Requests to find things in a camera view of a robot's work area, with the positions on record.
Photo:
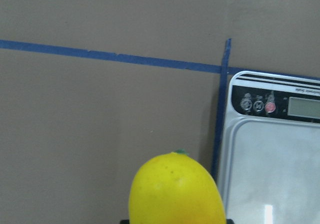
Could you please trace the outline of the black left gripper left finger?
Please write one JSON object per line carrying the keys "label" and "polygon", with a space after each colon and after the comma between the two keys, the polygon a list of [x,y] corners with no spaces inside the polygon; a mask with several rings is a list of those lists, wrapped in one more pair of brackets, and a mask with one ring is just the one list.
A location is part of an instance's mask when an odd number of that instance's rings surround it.
{"label": "black left gripper left finger", "polygon": [[129,220],[120,220],[119,224],[130,224]]}

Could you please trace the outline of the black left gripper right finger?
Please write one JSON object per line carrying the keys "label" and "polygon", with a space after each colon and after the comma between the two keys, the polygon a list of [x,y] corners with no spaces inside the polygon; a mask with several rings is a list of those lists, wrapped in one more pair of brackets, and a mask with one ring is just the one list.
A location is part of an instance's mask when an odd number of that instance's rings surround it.
{"label": "black left gripper right finger", "polygon": [[226,219],[226,224],[235,224],[232,219]]}

